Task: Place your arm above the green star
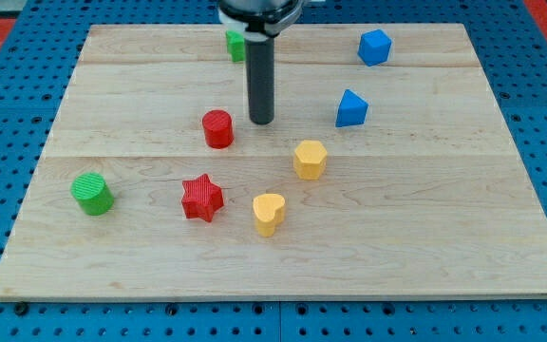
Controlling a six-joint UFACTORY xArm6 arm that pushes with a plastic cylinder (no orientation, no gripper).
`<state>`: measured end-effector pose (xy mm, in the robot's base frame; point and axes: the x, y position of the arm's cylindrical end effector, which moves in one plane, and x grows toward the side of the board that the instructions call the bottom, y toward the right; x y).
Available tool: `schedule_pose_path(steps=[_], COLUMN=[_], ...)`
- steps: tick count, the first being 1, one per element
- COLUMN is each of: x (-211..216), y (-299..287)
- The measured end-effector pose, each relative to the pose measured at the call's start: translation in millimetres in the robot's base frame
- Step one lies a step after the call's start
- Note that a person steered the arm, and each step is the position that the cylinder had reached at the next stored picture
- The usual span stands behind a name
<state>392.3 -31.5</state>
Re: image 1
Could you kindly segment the robot arm with grey rod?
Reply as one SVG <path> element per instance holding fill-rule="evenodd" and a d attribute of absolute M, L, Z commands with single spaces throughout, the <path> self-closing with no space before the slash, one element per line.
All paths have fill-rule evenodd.
<path fill-rule="evenodd" d="M 300 17 L 303 0 L 220 0 L 222 24 L 244 38 L 249 117 L 274 120 L 274 39 Z"/>

